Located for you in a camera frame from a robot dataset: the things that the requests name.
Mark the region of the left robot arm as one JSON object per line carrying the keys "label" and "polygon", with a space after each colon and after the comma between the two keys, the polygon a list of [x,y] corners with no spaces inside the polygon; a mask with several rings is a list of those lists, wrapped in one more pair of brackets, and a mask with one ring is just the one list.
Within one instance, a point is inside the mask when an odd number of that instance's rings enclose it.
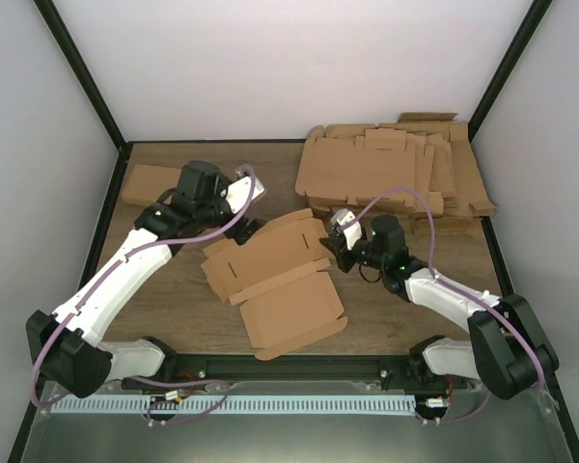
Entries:
{"label": "left robot arm", "polygon": [[142,211],[88,283],[52,313],[36,311],[28,318],[33,383],[44,376],[85,398],[114,380],[134,378],[158,390],[177,381],[177,352],[165,342],[108,342],[104,336],[138,289],[184,246],[220,235],[242,245],[255,233],[259,223],[245,213],[265,188],[250,165],[235,172],[230,179],[213,164],[185,164],[177,184]]}

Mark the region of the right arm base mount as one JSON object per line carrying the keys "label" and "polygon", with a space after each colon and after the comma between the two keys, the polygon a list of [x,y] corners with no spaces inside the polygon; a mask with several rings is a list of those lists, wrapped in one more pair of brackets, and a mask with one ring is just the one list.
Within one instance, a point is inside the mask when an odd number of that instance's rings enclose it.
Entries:
{"label": "right arm base mount", "polygon": [[410,347],[407,354],[380,357],[381,388],[386,391],[444,391],[450,386],[449,380],[431,372],[423,355],[427,347],[444,339],[443,335],[435,335]]}

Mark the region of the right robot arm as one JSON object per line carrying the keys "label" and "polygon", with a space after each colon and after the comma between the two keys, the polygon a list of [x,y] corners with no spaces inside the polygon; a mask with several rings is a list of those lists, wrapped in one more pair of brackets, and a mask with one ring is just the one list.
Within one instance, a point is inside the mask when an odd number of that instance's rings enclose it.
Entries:
{"label": "right robot arm", "polygon": [[416,386],[432,388],[450,374],[478,380],[496,397],[510,399],[541,385],[559,368],[555,349],[524,297],[477,291],[430,269],[409,253],[393,215],[372,219],[370,231],[348,209],[330,222],[332,230],[320,242],[342,272],[375,269],[390,293],[444,316],[468,334],[467,341],[435,336],[417,344],[409,365]]}

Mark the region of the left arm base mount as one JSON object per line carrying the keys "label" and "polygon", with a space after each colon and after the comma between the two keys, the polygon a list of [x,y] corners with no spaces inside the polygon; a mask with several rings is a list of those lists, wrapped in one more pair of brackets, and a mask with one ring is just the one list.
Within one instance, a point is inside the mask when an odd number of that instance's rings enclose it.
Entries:
{"label": "left arm base mount", "polygon": [[181,383],[208,379],[208,361],[204,357],[179,354],[154,337],[130,343],[125,355],[126,372],[119,377],[124,390],[185,389]]}

